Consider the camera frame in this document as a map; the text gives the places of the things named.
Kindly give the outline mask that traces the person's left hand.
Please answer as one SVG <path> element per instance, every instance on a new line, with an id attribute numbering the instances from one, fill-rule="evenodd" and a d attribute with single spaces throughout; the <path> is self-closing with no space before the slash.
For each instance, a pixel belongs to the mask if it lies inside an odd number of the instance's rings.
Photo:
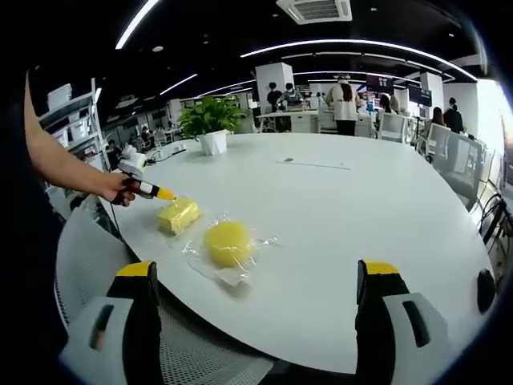
<path id="1" fill-rule="evenodd" d="M 127 207 L 135 199 L 135 194 L 129 187 L 139 184 L 122 173 L 101 172 L 96 182 L 95 193 L 113 205 Z"/>

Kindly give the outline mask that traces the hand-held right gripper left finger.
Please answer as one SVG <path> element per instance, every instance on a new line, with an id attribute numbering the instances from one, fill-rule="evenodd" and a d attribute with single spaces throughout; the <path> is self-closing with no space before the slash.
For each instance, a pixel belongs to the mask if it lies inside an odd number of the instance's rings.
<path id="1" fill-rule="evenodd" d="M 124 266 L 68 326 L 60 367 L 74 384 L 163 384 L 154 261 Z"/>

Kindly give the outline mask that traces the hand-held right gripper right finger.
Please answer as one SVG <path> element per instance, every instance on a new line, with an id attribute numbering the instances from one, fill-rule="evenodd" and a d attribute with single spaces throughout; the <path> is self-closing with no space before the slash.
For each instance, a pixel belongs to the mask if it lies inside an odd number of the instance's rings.
<path id="1" fill-rule="evenodd" d="M 448 325 L 398 269 L 357 264 L 356 384 L 434 384 L 453 358 Z"/>

